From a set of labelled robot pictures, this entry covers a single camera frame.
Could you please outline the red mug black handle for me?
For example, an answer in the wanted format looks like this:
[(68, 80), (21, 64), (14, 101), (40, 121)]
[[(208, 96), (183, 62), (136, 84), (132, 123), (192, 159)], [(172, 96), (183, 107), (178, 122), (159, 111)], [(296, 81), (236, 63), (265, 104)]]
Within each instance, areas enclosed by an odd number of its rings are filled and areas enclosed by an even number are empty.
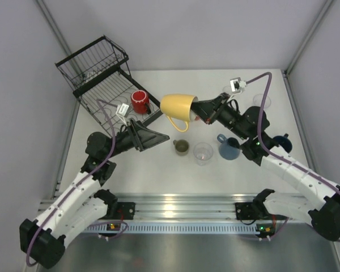
[(131, 94), (131, 104), (137, 114), (151, 114), (150, 98), (144, 90), (136, 90)]

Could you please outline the blue ceramic jug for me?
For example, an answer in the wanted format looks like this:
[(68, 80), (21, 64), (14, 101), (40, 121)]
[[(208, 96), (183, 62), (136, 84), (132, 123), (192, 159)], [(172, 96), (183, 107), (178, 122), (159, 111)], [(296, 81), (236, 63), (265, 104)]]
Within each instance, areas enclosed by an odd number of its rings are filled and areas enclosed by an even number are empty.
[(227, 138), (223, 134), (217, 136), (217, 140), (220, 143), (218, 148), (219, 154), (223, 159), (235, 160), (240, 155), (240, 144), (236, 138)]

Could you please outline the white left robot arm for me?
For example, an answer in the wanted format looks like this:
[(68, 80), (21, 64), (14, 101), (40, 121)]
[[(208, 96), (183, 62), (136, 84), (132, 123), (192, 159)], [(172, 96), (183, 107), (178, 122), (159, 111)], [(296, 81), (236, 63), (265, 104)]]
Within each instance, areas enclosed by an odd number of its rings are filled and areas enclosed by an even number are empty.
[(103, 189), (116, 167), (111, 157), (132, 148), (142, 152), (168, 140), (168, 135), (132, 118), (112, 137), (99, 131), (90, 134), (85, 150), (88, 157), (75, 179), (45, 211), (34, 220), (25, 219), (19, 227), (27, 266), (52, 268), (87, 227), (116, 213), (117, 197)]

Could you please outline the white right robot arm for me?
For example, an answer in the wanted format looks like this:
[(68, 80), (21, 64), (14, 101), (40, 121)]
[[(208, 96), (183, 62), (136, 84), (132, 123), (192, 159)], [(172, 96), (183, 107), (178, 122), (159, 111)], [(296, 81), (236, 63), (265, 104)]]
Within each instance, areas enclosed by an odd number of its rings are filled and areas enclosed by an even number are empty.
[(270, 125), (263, 107), (252, 106), (241, 114), (232, 99), (221, 93), (212, 100), (196, 101), (191, 110), (206, 124), (220, 122), (244, 140), (243, 155), (291, 185), (304, 196), (296, 200), (272, 189), (258, 193), (252, 209), (258, 218), (281, 215), (309, 224), (323, 238), (340, 240), (340, 185), (328, 181), (289, 155), (265, 133)]

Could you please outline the yellow mug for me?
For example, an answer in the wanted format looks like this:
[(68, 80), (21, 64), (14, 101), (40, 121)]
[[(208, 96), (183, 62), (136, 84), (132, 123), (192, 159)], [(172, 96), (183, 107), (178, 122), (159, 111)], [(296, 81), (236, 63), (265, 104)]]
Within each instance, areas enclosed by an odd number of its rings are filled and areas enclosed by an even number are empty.
[[(184, 133), (188, 131), (189, 124), (197, 118), (197, 115), (191, 110), (191, 106), (195, 102), (198, 102), (198, 97), (194, 95), (169, 94), (162, 98), (160, 110), (177, 131)], [(180, 129), (173, 119), (183, 121), (185, 128)]]

